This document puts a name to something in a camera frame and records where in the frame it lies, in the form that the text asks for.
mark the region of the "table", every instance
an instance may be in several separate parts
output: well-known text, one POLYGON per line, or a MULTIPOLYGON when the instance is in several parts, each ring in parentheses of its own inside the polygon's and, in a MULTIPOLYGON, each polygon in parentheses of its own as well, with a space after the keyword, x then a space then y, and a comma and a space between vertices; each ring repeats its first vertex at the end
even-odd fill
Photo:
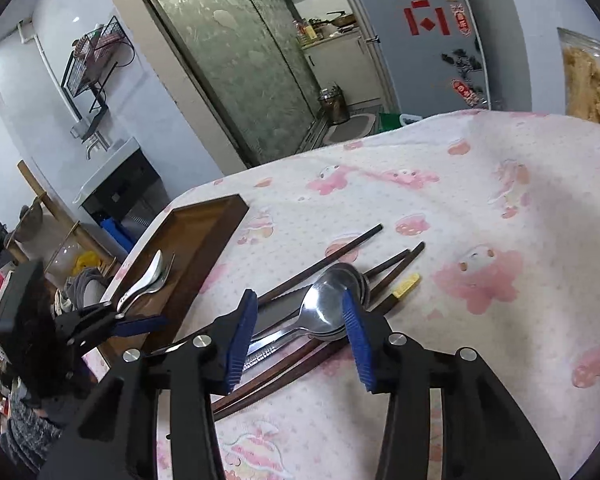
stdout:
MULTIPOLYGON (((469 110, 216 180, 158 215, 104 299, 171 208, 233 193, 250 211, 179 336, 233 310, 245 288, 263 294, 382 222, 346 256, 361 270, 427 243, 408 269, 422 283, 389 316, 392 328, 429 349, 477 349, 562 478, 600 440, 600 126, 469 110)), ((106 371, 97 354, 87 360, 97 375, 106 371)), ((217 424, 227 478, 372 478, 387 402, 366 393, 345 349, 217 424)), ((434 420, 439 412, 434 402, 434 420)), ((167 395, 158 419, 158 468, 168 479, 167 395)), ((441 443, 434 433, 432 478, 441 443)))

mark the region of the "beige door trim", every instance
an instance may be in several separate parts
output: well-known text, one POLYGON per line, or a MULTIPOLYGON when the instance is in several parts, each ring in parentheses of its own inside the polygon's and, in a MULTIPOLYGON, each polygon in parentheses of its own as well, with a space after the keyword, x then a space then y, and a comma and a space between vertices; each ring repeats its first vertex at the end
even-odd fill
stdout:
POLYGON ((133 34, 134 43, 147 58, 200 142, 225 175, 246 167, 231 141, 171 49, 170 42, 146 8, 143 0, 113 0, 120 18, 133 34))

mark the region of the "gray refrigerator door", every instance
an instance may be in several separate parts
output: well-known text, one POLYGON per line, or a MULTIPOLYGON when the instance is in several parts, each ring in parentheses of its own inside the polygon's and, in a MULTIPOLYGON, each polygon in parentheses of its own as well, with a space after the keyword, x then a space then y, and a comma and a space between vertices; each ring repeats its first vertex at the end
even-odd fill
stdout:
POLYGON ((465 0, 359 0, 401 113, 487 108, 484 59, 465 0))

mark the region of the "white sink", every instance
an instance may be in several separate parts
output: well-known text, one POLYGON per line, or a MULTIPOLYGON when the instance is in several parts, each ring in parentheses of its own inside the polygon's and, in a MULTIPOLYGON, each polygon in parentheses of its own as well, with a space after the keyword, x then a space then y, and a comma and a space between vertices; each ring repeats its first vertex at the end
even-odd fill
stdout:
POLYGON ((127 142, 120 146, 100 169, 91 175, 91 178, 80 188, 78 196, 74 198, 74 204, 82 205, 89 195, 96 191, 96 188, 102 184, 111 173, 119 168, 120 164, 139 149, 140 145, 134 137, 131 137, 127 142))

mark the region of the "metal bolt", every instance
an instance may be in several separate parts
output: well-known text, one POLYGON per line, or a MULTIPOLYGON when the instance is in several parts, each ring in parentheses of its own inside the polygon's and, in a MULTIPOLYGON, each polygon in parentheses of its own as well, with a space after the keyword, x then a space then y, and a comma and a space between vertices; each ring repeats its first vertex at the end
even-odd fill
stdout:
POLYGON ((211 338, 206 335, 197 335, 193 338, 193 346, 197 348, 204 348, 205 346, 209 346, 211 344, 211 338))
POLYGON ((478 358, 478 354, 473 348, 462 348, 460 351, 460 357, 465 361, 475 361, 478 358))
POLYGON ((389 344, 394 346, 402 346, 407 343, 407 336, 400 332, 394 332, 389 336, 389 344))
POLYGON ((125 363, 132 363, 133 361, 138 361, 138 359, 140 358, 140 351, 136 348, 125 350, 125 353, 122 354, 122 358, 125 360, 125 363))

